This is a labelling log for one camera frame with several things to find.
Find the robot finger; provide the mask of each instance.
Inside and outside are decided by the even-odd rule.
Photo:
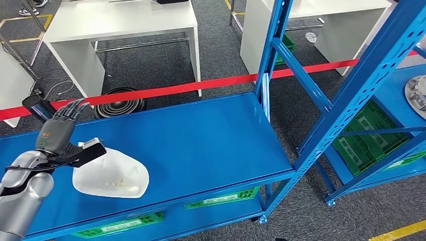
[[[76,121],[77,120],[77,117],[78,117],[78,115],[83,111],[83,109],[86,107],[86,106],[88,106],[89,105],[89,103],[87,102],[87,103],[84,103],[84,104],[82,104],[73,114],[72,114],[72,116],[70,117],[70,119],[72,119],[73,121]]]
[[[52,119],[58,119],[58,118],[60,118],[61,116],[63,116],[64,115],[64,113],[66,112],[66,110],[67,110],[67,106],[68,106],[69,104],[67,104],[66,106],[63,106],[63,107],[61,107],[58,111],[56,111],[55,112],[55,114],[53,115],[53,117],[52,117]]]
[[[64,116],[66,118],[70,118],[72,116],[72,114],[74,113],[74,111],[78,108],[78,105],[83,102],[83,100],[84,100],[84,98],[81,98],[81,99],[75,100],[73,102],[70,102],[71,105],[68,107],[68,110],[66,111]]]

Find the blue metal shelf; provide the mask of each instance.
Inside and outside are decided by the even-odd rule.
[[[34,149],[37,134],[0,139],[0,167]],[[76,126],[71,142],[94,137],[146,166],[146,193],[138,199],[82,194],[72,186],[72,169],[59,168],[27,239],[46,240],[281,181],[294,173],[253,93],[83,123]]]
[[[338,152],[336,152],[333,146],[328,147],[324,154],[342,185],[345,185],[354,179],[354,176],[347,168],[342,157]],[[386,182],[404,179],[407,177],[412,177],[415,175],[420,175],[423,173],[426,173],[426,159],[420,158],[419,160],[402,167],[383,170],[372,176],[370,179],[368,179],[367,182],[363,183],[363,185],[360,186],[363,188],[358,187],[353,191],[373,187]]]
[[[375,103],[378,104],[380,108],[399,125],[399,127],[426,126],[426,120],[411,109],[403,93],[403,88],[408,80],[424,74],[426,74],[426,65],[397,69],[372,97]],[[417,136],[420,132],[413,132],[411,134],[412,136]],[[324,154],[342,185],[345,185],[354,179],[354,176],[333,146],[329,146]],[[421,158],[409,165],[379,172],[368,179],[368,182],[363,183],[362,187],[367,188],[383,182],[399,180],[425,172],[426,160]]]
[[[183,205],[164,211],[161,223],[134,228],[121,233],[91,238],[91,241],[171,240],[201,230],[215,228],[233,222],[262,215],[258,199],[245,200],[209,207],[186,210]],[[87,240],[73,235],[62,236],[56,241]]]
[[[426,126],[426,120],[412,110],[404,95],[405,84],[413,77],[425,74],[426,64],[396,69],[372,99],[400,127]]]

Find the blue shelving unit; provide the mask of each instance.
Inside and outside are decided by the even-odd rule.
[[[385,84],[381,86],[372,96],[372,100],[374,100],[374,102],[386,113],[387,116],[392,119],[393,122],[398,125],[399,128],[412,129],[412,127],[426,127],[426,120],[424,120],[411,109],[411,106],[409,106],[407,103],[403,93],[403,88],[405,87],[405,84],[408,80],[425,74],[426,65],[396,69],[386,80]],[[420,131],[405,133],[411,139],[421,134]],[[424,150],[426,149],[423,147],[419,148],[419,151]],[[426,159],[420,158],[417,161],[414,161],[405,166],[388,170],[381,169],[380,172],[377,172],[368,178],[358,178],[352,175],[342,157],[333,146],[329,146],[324,154],[327,157],[327,160],[329,161],[329,164],[333,168],[335,174],[337,175],[342,186],[341,188],[345,187],[345,185],[353,180],[357,181],[357,184],[353,185],[350,189],[340,194],[339,197],[354,191],[426,173]],[[392,165],[396,161],[398,161],[398,159],[388,159],[383,163],[383,165],[389,166],[389,164]],[[335,193],[336,188],[329,180],[329,177],[323,170],[322,166],[320,166],[319,163],[316,163],[315,166],[329,187],[330,193],[326,194],[325,200],[327,201],[328,205],[333,205],[335,203],[334,199],[328,199],[328,195]]]
[[[60,168],[53,174],[54,189],[42,204],[26,240],[83,240],[71,234],[157,211],[163,211],[161,223],[93,240],[169,240],[248,218],[267,222],[319,156],[333,155],[329,154],[332,141],[378,93],[426,31],[426,0],[400,2],[336,97],[329,100],[282,43],[291,4],[292,0],[275,1],[254,92],[76,126],[72,142],[99,137],[107,147],[141,161],[150,174],[148,189],[139,199],[85,195],[73,188],[72,169]],[[278,53],[322,112],[299,147],[293,165],[269,123],[269,81]],[[0,139],[0,167],[32,150],[36,135]],[[343,162],[331,158],[344,185],[333,190],[326,201],[333,202],[372,183],[393,160],[426,149],[425,140],[426,131],[413,135],[408,143],[356,178],[345,172]],[[422,167],[418,171],[415,168],[412,166],[413,175],[423,171]],[[274,182],[279,185],[272,192]],[[265,200],[258,193],[254,199],[240,202],[190,210],[183,207],[260,185],[265,185]]]

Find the white cable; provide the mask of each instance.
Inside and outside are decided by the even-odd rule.
[[[70,91],[70,90],[74,87],[74,82],[73,82],[72,80],[62,81],[62,82],[59,82],[59,83],[55,84],[52,88],[50,88],[49,92],[47,92],[47,95],[44,97],[44,99],[43,99],[43,100],[47,99],[47,97],[49,96],[50,92],[52,92],[52,90],[53,90],[56,86],[58,86],[58,85],[60,85],[60,84],[63,84],[63,83],[67,83],[67,82],[72,82],[72,86],[71,86],[71,88],[67,89],[67,90],[66,90],[66,91],[64,91],[64,92],[59,93],[58,95],[62,95],[62,94],[64,94],[64,93],[66,93],[66,92]]]

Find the blue shelf top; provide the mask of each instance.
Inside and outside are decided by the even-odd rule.
[[[262,215],[263,211],[257,198],[196,209],[186,210],[183,205],[163,212],[161,223],[126,230],[121,233],[91,238],[90,241],[129,241],[129,240],[171,240],[198,232],[201,228],[214,228],[232,222]],[[87,240],[66,235],[56,241]]]
[[[37,134],[0,139],[0,167],[33,150]],[[53,174],[53,191],[29,234],[129,210],[149,210],[144,208],[151,205],[167,207],[206,191],[293,172],[253,93],[83,123],[76,126],[71,142],[94,137],[146,166],[150,175],[146,193],[138,199],[82,194],[72,186],[72,168],[59,168]]]
[[[401,127],[424,127],[426,120],[407,103],[404,87],[407,82],[426,74],[426,64],[396,69],[386,82],[374,93],[373,100]]]

